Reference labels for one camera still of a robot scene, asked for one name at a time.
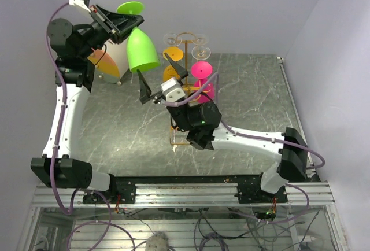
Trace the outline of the green plastic goblet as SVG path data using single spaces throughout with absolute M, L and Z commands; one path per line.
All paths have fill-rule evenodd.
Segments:
M 139 15 L 145 9 L 143 3 L 130 1 L 121 4 L 116 12 Z M 132 73 L 145 72 L 160 66 L 156 47 L 152 40 L 138 27 L 134 28 L 127 40 L 127 60 Z

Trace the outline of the magenta plastic goblet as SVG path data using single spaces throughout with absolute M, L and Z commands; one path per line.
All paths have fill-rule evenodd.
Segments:
M 198 61 L 191 67 L 191 74 L 194 78 L 196 78 L 196 82 L 194 83 L 194 87 L 201 88 L 209 79 L 213 72 L 213 67 L 210 63 L 205 61 Z M 214 87 L 213 84 L 208 84 L 203 93 L 198 95 L 192 103 L 202 104 L 208 102 L 210 100 L 214 100 Z

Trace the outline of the clear glass tumbler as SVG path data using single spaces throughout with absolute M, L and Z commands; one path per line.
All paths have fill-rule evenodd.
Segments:
M 182 43 L 182 38 L 178 34 L 168 33 L 163 37 L 164 43 L 168 46 L 177 47 Z

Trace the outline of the clear flute wine glass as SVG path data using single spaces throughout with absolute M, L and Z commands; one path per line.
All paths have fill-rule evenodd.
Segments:
M 197 61 L 207 60 L 211 55 L 211 50 L 207 46 L 195 46 L 192 51 L 192 57 Z

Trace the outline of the clear round wine glass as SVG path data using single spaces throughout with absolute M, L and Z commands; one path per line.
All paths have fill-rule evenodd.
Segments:
M 205 34 L 195 34 L 194 44 L 197 46 L 204 46 L 209 43 L 209 38 Z

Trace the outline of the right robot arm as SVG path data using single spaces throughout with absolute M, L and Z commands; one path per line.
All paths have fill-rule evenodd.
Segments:
M 217 106 L 219 74 L 212 66 L 200 61 L 188 71 L 169 54 L 166 58 L 176 74 L 156 93 L 152 93 L 141 71 L 136 71 L 142 104 L 152 101 L 164 105 L 172 128 L 187 133 L 188 143 L 198 150 L 240 150 L 271 158 L 272 165 L 254 189 L 261 202 L 268 202 L 288 182 L 305 181 L 308 147 L 296 129 L 261 132 L 227 125 Z

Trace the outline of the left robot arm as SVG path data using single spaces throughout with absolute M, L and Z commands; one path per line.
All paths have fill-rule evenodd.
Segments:
M 79 128 L 95 72 L 88 57 L 109 40 L 123 43 L 144 18 L 110 12 L 98 5 L 90 6 L 87 12 L 92 18 L 89 24 L 73 25 L 52 16 L 47 25 L 47 49 L 57 54 L 52 59 L 57 102 L 49 140 L 30 167 L 47 187 L 97 190 L 103 202 L 111 203 L 118 195 L 113 176 L 96 172 L 90 163 L 77 158 Z

